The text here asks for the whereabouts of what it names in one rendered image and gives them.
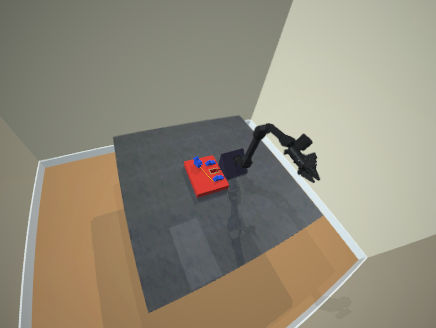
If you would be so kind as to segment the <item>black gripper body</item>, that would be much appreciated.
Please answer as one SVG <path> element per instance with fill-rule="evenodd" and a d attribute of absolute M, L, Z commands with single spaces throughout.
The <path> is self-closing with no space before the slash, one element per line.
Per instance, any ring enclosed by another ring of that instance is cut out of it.
<path fill-rule="evenodd" d="M 297 164 L 297 167 L 298 167 L 297 174 L 299 176 L 306 173 L 306 171 L 308 169 L 310 169 L 311 167 L 313 167 L 315 165 L 315 163 L 317 162 L 314 158 L 311 158 L 310 160 L 308 160 L 306 162 L 306 159 L 304 156 L 305 156 L 305 154 L 300 153 L 293 159 L 294 164 L 295 163 Z"/>

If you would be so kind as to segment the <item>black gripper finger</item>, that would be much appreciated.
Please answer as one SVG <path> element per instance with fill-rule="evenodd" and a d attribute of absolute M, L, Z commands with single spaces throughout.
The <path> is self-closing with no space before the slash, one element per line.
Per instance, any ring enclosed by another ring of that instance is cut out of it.
<path fill-rule="evenodd" d="M 311 182 L 315 182 L 313 179 L 313 176 L 308 175 L 307 173 L 304 173 L 303 175 L 301 175 L 300 177 L 305 177 L 307 180 L 311 181 Z"/>
<path fill-rule="evenodd" d="M 308 169 L 308 170 L 306 171 L 306 173 L 307 173 L 308 175 L 313 176 L 313 177 L 314 177 L 315 179 L 317 179 L 318 181 L 320 181 L 320 176 L 319 176 L 319 174 L 317 173 L 316 166 L 317 166 L 317 164 L 315 164 L 313 167 L 311 167 L 310 169 Z"/>

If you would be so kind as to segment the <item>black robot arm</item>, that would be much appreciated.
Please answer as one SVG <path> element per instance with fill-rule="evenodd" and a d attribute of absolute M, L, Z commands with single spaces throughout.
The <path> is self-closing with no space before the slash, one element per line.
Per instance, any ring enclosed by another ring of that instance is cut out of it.
<path fill-rule="evenodd" d="M 260 140 L 265 137 L 266 134 L 272 133 L 276 138 L 278 138 L 279 142 L 288 147 L 284 149 L 284 155 L 288 153 L 288 155 L 294 159 L 298 154 L 302 153 L 300 150 L 305 151 L 309 146 L 312 145 L 312 139 L 310 139 L 306 134 L 302 134 L 297 140 L 293 137 L 285 135 L 281 132 L 274 124 L 267 123 L 265 125 L 260 125 L 255 127 L 254 130 L 254 138 L 245 154 L 245 156 L 237 155 L 233 157 L 233 161 L 235 165 L 239 165 L 243 168 L 249 168 L 252 165 L 252 156 L 256 151 Z M 306 162 L 311 158 L 316 160 L 317 155 L 315 153 L 309 153 L 305 156 Z"/>

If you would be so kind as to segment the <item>red flat deck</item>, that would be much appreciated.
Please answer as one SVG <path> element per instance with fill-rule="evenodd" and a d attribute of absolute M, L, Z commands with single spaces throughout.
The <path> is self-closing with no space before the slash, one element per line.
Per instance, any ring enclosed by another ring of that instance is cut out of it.
<path fill-rule="evenodd" d="M 220 170 L 214 156 L 199 158 L 202 161 L 201 168 L 213 180 L 211 180 L 201 168 L 197 168 L 194 160 L 184 161 L 184 167 L 194 189 L 196 197 L 206 196 L 228 189 L 229 184 L 224 178 L 224 174 Z"/>

